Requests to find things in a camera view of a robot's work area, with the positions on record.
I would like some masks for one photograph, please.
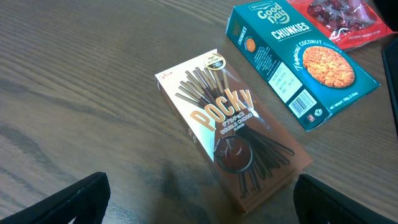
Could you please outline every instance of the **red snack bag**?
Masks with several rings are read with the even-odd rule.
[[[287,1],[343,50],[393,33],[363,0]]]

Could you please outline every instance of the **chocolate cup illustration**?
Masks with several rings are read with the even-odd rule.
[[[253,162],[253,151],[241,136],[226,136],[218,140],[215,155],[221,168],[239,174],[245,172]]]

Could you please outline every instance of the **wood grain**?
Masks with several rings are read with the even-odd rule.
[[[235,214],[157,91],[155,73],[220,48],[312,155],[306,173],[397,221],[382,42],[349,53],[381,86],[306,133],[224,34],[244,2],[3,0],[0,219],[103,171],[112,191],[104,223],[298,223],[293,185]]]

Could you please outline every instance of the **teal cookie box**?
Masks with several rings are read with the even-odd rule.
[[[226,35],[306,131],[322,125],[380,85],[284,0],[235,6]],[[313,78],[303,65],[303,54],[314,46],[339,53],[351,65],[353,83],[335,88]]]

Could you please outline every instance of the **cardboard box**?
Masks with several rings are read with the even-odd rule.
[[[256,208],[312,162],[217,50],[155,77],[239,211]]]
[[[235,6],[226,35],[306,131],[379,86],[284,0]]]

